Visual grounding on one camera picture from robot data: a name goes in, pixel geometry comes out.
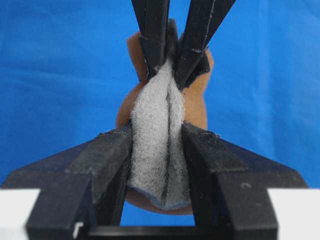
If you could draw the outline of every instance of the blue backdrop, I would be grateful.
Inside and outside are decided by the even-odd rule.
[[[172,0],[184,29],[189,1]],[[129,0],[1,0],[0,182],[115,127],[138,82]],[[237,0],[209,47],[209,130],[320,187],[320,1]],[[193,225],[125,204],[123,225]]]

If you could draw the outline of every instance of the gray fabric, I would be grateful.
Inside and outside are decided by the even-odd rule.
[[[133,149],[128,186],[163,210],[188,206],[188,172],[181,127],[184,101],[170,60],[140,92],[131,113]]]

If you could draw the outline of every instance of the black plastic part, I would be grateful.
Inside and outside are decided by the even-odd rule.
[[[147,64],[147,79],[157,73],[166,60],[166,34],[169,0],[132,0],[140,28],[140,44]]]
[[[236,0],[191,0],[181,49],[176,60],[175,80],[181,91],[205,54],[208,42]]]
[[[145,240],[166,239],[177,240],[188,237],[200,239],[223,239],[229,240],[230,235],[221,228],[200,228],[193,226],[121,226],[121,227],[93,227],[88,231],[88,240]]]
[[[120,224],[131,151],[132,129],[123,126],[15,170],[1,187],[41,189],[27,223],[31,240],[69,240],[76,222]]]
[[[307,188],[300,174],[189,123],[182,139],[196,226],[228,227],[233,240],[276,240],[267,189]]]
[[[165,55],[166,58],[171,59],[174,64],[177,47],[178,47],[178,29],[176,20],[170,18],[168,21],[167,31],[166,31],[166,41],[165,41]]]
[[[210,64],[206,54],[203,54],[193,72],[185,82],[184,88],[189,88],[196,78],[210,72]]]
[[[21,169],[12,172],[1,188],[41,189],[26,223],[30,240],[71,240],[76,222],[96,224],[88,174]]]
[[[212,132],[185,123],[182,126],[182,139],[194,222],[196,226],[211,226],[216,211],[216,205],[212,201],[212,174],[245,171],[248,168]]]

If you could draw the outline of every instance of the gray felt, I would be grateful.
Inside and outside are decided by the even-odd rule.
[[[191,204],[181,127],[184,99],[167,60],[140,92],[131,113],[133,149],[128,186],[162,210]]]

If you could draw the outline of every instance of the brown object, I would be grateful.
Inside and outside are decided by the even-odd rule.
[[[134,89],[131,90],[131,92],[129,92],[129,94],[123,100],[119,108],[119,111],[116,116],[117,128],[128,124],[131,111],[135,105],[136,99],[144,85],[147,84],[147,65],[145,63],[145,58],[139,43],[139,36],[140,33],[137,32],[127,40],[129,55],[138,75],[139,83],[134,87]],[[214,60],[210,53],[210,50],[207,49],[205,53],[209,60],[210,72],[199,76],[190,85],[189,88],[185,88],[182,91],[185,108],[185,122],[192,123],[193,125],[202,129],[207,129],[208,127],[206,105],[203,94],[207,88],[208,81],[210,79],[212,68],[214,65]],[[145,209],[155,213],[170,215],[190,215],[193,213],[191,206],[174,211],[161,210],[153,206],[149,199],[147,199],[144,195],[131,188],[128,189],[125,199],[138,208]]]

